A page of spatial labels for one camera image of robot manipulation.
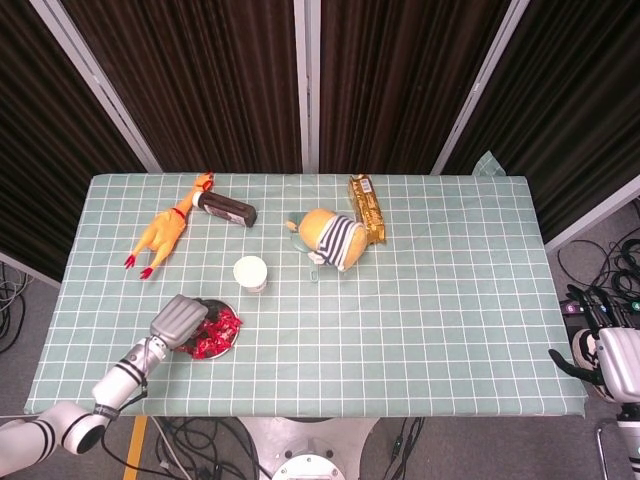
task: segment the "table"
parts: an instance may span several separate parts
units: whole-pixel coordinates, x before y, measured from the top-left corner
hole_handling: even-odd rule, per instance
[[[251,229],[192,210],[149,280],[123,263],[195,174],[93,179],[25,411],[91,388],[177,293],[218,298],[244,326],[216,360],[168,355],[126,414],[380,417],[584,414],[531,196],[522,177],[372,176],[388,241],[345,273],[291,245],[288,212],[351,213],[346,175],[217,174],[215,191],[258,210]],[[246,254],[269,267],[261,295],[234,282]]]

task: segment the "red candy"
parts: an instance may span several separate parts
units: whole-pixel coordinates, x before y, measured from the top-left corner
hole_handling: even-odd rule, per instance
[[[197,360],[219,355],[231,348],[240,325],[242,321],[231,309],[225,308],[220,311],[216,321],[205,318],[191,339],[176,348],[176,351],[188,353]]]

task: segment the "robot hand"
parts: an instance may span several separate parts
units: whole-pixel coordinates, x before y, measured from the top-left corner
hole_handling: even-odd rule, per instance
[[[635,478],[640,480],[640,330],[633,328],[619,305],[602,289],[590,288],[598,302],[574,285],[567,285],[567,289],[569,297],[580,303],[595,340],[596,366],[593,370],[576,367],[556,350],[549,350],[549,355],[564,373],[603,386],[613,400],[622,404],[618,426]],[[601,462],[606,478],[604,460]]]
[[[92,413],[60,402],[32,422],[14,420],[0,427],[0,477],[41,462],[62,445],[74,454],[91,449],[129,404],[146,396],[147,377],[167,350],[182,345],[207,314],[207,307],[176,295],[151,322],[151,336],[140,340],[92,390]],[[138,388],[142,393],[125,401]]]

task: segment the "yellow table leg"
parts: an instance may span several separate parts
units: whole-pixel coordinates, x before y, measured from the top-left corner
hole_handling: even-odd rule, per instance
[[[147,428],[147,417],[138,416],[133,424],[133,432],[131,432],[131,443],[129,444],[129,454],[127,455],[127,463],[137,467],[140,463],[140,455],[142,454],[142,444],[144,442],[144,431]],[[136,480],[138,472],[133,468],[125,467],[124,477],[122,480]]]

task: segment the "gold wrapper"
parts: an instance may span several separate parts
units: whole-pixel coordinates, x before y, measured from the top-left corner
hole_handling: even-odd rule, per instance
[[[368,243],[385,243],[384,219],[369,175],[351,177],[348,189],[356,218],[367,229]]]

